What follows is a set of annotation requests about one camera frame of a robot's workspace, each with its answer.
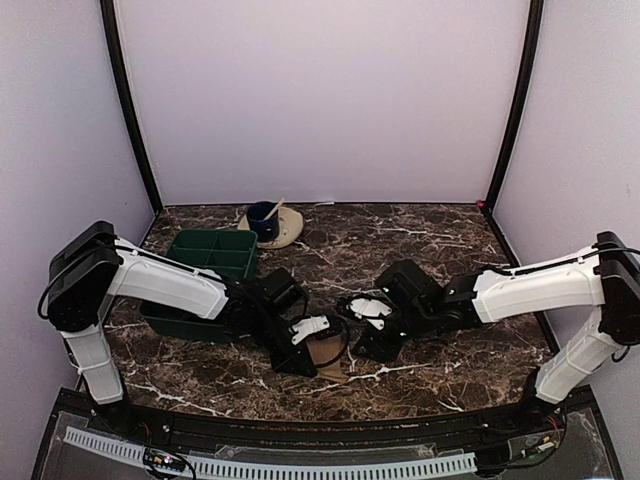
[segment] black metal frame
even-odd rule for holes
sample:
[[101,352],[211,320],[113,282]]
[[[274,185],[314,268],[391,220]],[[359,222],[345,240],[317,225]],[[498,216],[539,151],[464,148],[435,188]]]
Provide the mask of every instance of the black metal frame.
[[[32,480],[40,480],[51,436],[60,412],[86,417],[89,427],[112,433],[93,416],[91,402],[85,394],[61,389],[45,428]],[[297,423],[241,420],[166,412],[154,408],[135,407],[154,431],[169,426],[170,433],[159,445],[187,453],[189,450],[215,452],[221,445],[253,446],[296,450],[384,448],[436,443],[440,451],[463,449],[479,452],[504,445],[502,436],[487,435],[478,430],[486,418],[508,415],[513,405],[474,412],[436,415],[403,420],[372,422]],[[622,471],[607,427],[590,386],[575,389],[567,398],[567,412],[591,408],[596,419],[614,478],[622,479]]]
[[[527,92],[529,90],[529,83],[531,81],[531,73],[533,71],[533,62],[535,59],[538,36],[540,33],[540,24],[542,21],[543,5],[544,0],[531,0],[529,5],[527,30],[525,33],[524,47],[522,50],[518,78],[513,94],[513,101],[509,112],[509,119],[507,121],[507,127],[500,147],[500,153],[498,154],[498,160],[493,172],[491,184],[489,186],[489,191],[487,192],[486,199],[484,200],[485,206],[490,210],[493,210],[498,200],[498,196],[500,195],[500,190],[504,183],[511,154],[513,153],[516,137],[518,135]],[[149,201],[151,202],[153,210],[156,213],[159,213],[163,208],[162,199],[160,198],[158,186],[153,176],[151,164],[149,163],[149,157],[142,139],[140,125],[138,123],[138,117],[136,115],[133,97],[131,95],[131,88],[127,78],[122,46],[120,44],[120,36],[118,34],[118,22],[116,19],[113,0],[100,0],[100,7],[102,10],[102,21],[109,49],[109,57],[111,59],[113,77],[118,90],[120,106],[127,125],[127,131],[129,132],[131,146],[133,147],[136,163],[138,164]]]
[[518,71],[518,79],[516,88],[513,92],[513,101],[509,112],[509,120],[507,120],[507,128],[502,139],[502,146],[498,154],[498,161],[493,172],[491,185],[487,192],[487,198],[484,204],[489,210],[493,210],[500,196],[500,190],[504,183],[509,161],[513,153],[513,147],[518,136],[520,121],[522,120],[522,112],[527,100],[527,92],[529,91],[529,82],[531,81],[531,73],[533,72],[533,61],[536,56],[536,48],[538,46],[538,36],[540,34],[540,24],[542,23],[542,9],[544,0],[531,0],[529,5],[529,20],[527,21],[527,31],[524,37],[524,47],[522,49],[522,58],[520,60],[520,70]]
[[118,97],[120,98],[120,107],[124,116],[129,139],[133,147],[133,153],[136,157],[136,163],[140,169],[140,175],[147,191],[147,196],[151,202],[151,206],[155,213],[159,213],[162,208],[162,199],[158,186],[153,178],[151,164],[144,146],[138,117],[131,96],[131,88],[127,79],[127,69],[125,68],[124,56],[122,54],[122,46],[120,44],[120,36],[118,35],[118,22],[116,20],[115,6],[113,0],[100,0],[100,8],[102,10],[102,22],[104,24],[104,33],[107,38],[107,47],[109,49],[109,58],[111,59],[111,68],[113,70],[113,78],[116,82]]

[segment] white arm segment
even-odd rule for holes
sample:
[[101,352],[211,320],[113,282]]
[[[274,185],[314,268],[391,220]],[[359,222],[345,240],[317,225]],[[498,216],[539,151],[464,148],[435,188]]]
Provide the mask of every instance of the white arm segment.
[[602,309],[594,308],[580,331],[540,368],[536,378],[538,398],[553,404],[561,402],[612,353],[624,348],[606,333],[598,331],[601,315]]
[[[118,250],[123,263],[118,268],[108,295],[123,295],[169,305],[199,317],[214,319],[227,303],[225,287],[215,280],[139,255],[138,247],[118,239],[116,245],[132,249]],[[211,270],[202,270],[218,277]],[[102,325],[92,325],[80,332],[60,332],[67,341],[91,396],[99,405],[121,400],[124,388],[111,358],[111,349]]]
[[[124,263],[111,282],[109,295],[149,300],[207,319],[216,318],[227,303],[226,288],[222,283],[149,258],[149,252],[144,251],[145,256],[139,255],[140,249],[126,240],[118,239],[116,245],[133,251],[118,250]],[[212,270],[200,271],[220,278]]]
[[[566,257],[509,271],[548,265],[592,251],[592,247],[587,247]],[[602,283],[593,271],[599,264],[598,255],[594,255],[586,260],[522,276],[504,276],[487,270],[476,280],[473,306],[483,323],[492,323],[521,313],[573,305],[602,305]]]
[[60,333],[73,353],[78,375],[84,376],[96,403],[104,405],[122,400],[124,388],[111,358],[111,348],[104,337],[102,325],[91,325],[76,333]]
[[[583,248],[566,257],[509,270],[530,269],[565,259],[581,258],[592,247]],[[598,331],[602,316],[604,292],[600,276],[594,268],[598,255],[576,262],[551,267],[521,276],[504,276],[490,270],[480,275],[474,290],[473,305],[483,323],[497,322],[521,313],[550,310],[574,305],[594,305],[589,319],[554,358],[545,363],[536,377],[536,396],[557,404],[588,375],[591,375],[622,345],[606,333]]]

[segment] dark marble surface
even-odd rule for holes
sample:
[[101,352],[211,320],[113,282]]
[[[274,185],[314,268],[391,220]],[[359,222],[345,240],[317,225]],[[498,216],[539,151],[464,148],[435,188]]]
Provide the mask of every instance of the dark marble surface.
[[[301,238],[283,250],[261,251],[258,276],[285,267],[311,294],[310,313],[340,296],[373,292],[392,262],[410,257],[439,282],[506,259],[474,206],[292,206],[306,221]],[[243,207],[170,207],[144,245],[164,253],[183,228],[235,228]],[[518,400],[526,376],[550,358],[533,315],[445,342],[408,342],[397,361],[381,365],[347,356],[350,378],[275,374],[266,351],[250,338],[213,345],[156,335],[139,302],[119,299],[105,322],[107,338],[133,401],[172,411],[232,418],[348,421],[411,418],[476,410]],[[351,345],[360,326],[351,322]]]

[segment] tan plate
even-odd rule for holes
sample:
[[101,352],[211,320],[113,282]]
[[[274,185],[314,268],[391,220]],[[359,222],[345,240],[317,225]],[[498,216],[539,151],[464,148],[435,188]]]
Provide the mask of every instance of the tan plate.
[[[302,233],[304,229],[304,218],[302,218],[300,212],[296,212],[289,207],[280,207],[278,216],[280,217],[280,235],[271,242],[258,242],[258,248],[265,250],[284,248],[295,242]],[[246,215],[240,220],[238,230],[249,230],[249,222],[247,221]]]

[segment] blue mug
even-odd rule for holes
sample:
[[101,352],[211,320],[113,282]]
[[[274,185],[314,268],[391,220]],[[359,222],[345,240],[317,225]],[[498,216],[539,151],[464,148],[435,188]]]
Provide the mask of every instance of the blue mug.
[[271,242],[280,235],[278,211],[276,210],[269,220],[264,219],[276,205],[273,202],[258,202],[247,210],[249,228],[258,234],[258,242],[260,243]]

